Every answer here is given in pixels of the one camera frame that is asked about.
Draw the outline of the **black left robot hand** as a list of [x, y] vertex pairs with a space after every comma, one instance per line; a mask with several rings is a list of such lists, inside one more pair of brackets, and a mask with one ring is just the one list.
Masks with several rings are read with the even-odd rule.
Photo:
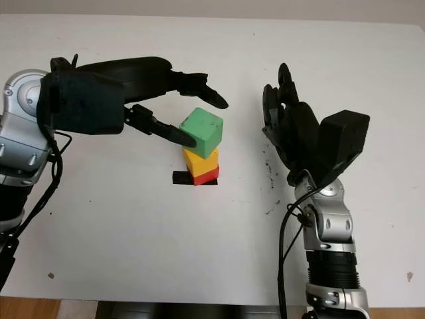
[[207, 84], [205, 73], [184, 73], [171, 63], [149, 56], [77, 65], [64, 57], [52, 58], [50, 73], [41, 80], [44, 125], [86, 135], [119, 134], [124, 125], [147, 135], [155, 134], [187, 147], [193, 137], [155, 118], [140, 103], [170, 91], [196, 96], [218, 109], [227, 101]]

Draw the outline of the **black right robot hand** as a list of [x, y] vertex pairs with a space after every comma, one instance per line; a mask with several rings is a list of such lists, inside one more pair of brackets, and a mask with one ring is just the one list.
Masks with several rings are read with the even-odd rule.
[[263, 89], [262, 131], [289, 170], [288, 184], [296, 186], [304, 175], [312, 172], [319, 123], [311, 107], [299, 99], [286, 63], [279, 67], [278, 84], [267, 84]]

